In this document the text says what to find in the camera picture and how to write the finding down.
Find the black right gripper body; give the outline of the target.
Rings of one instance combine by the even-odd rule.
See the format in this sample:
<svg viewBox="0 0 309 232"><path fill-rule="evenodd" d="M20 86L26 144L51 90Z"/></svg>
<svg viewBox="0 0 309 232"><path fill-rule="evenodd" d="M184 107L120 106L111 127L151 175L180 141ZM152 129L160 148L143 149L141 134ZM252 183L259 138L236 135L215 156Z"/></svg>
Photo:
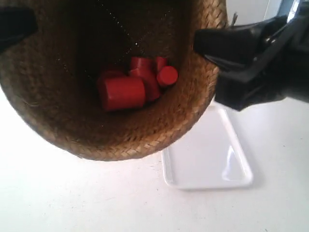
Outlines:
<svg viewBox="0 0 309 232"><path fill-rule="evenodd" d="M309 3L300 2L294 17L276 39L288 34L262 76L266 84L251 96L251 103L292 98L309 102Z"/></svg>

